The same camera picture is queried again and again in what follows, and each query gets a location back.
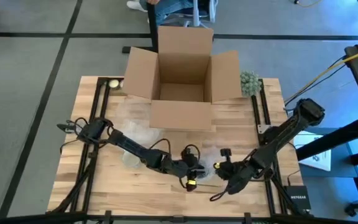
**box flap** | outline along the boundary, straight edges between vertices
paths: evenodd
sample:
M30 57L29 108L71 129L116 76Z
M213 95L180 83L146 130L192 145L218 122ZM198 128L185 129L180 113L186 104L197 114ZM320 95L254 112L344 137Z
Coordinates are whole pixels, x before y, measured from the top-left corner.
M196 27L158 27L158 53L211 55L213 30Z
M132 47L124 78L125 93L151 99L158 78L158 54Z
M212 102L242 97L238 52L211 56Z
M150 127L211 130L211 103L152 100Z

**floor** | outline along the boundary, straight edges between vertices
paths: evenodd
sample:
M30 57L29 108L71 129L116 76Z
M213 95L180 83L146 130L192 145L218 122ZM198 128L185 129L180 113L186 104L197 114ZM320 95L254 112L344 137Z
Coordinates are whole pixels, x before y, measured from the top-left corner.
M70 23L76 6L78 17ZM241 69L279 78L288 98L342 57L345 47L358 44L358 3L325 0L302 8L290 0L225 0L211 27L216 34L243 34L215 39L214 53L238 50ZM122 38L67 39L66 32ZM9 216L45 211L65 137L55 125L70 117L81 76L123 75L127 55L121 47L150 45L150 39L134 38L148 32L147 14L127 9L125 0L0 0L0 33L23 36L0 37L0 206L33 120L42 115ZM358 118L358 88L346 68L304 97L326 109L321 127ZM37 113L41 99L47 104ZM358 151L358 141L351 145ZM342 187L354 189L347 179L304 181L318 217L346 219L344 205L358 199L356 190Z

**chair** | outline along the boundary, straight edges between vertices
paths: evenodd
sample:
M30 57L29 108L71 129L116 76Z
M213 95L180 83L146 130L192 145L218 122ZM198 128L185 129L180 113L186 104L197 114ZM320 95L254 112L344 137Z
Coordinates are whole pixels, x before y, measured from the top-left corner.
M193 0L193 8L181 9L169 15L169 18L164 20L164 24L172 22L182 22L184 27L189 25L193 27L203 26L208 28L204 22L214 23L216 15L216 6L219 0L209 0L207 6L199 6L198 0Z

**person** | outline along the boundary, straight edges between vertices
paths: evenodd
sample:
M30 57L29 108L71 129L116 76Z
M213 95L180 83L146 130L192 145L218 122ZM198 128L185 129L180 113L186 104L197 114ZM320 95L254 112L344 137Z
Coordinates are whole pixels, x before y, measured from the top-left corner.
M193 7L192 0L131 0L127 2L130 9L147 12L147 2L155 5L155 22L157 26L161 25L167 15Z

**blue jeans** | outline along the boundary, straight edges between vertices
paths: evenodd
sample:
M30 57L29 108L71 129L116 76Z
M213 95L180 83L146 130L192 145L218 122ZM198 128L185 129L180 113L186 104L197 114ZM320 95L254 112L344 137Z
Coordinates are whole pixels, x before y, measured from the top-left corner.
M146 0L139 0L139 2L142 8L147 10ZM154 7L157 26L162 24L166 15L189 7L193 7L192 0L160 0Z

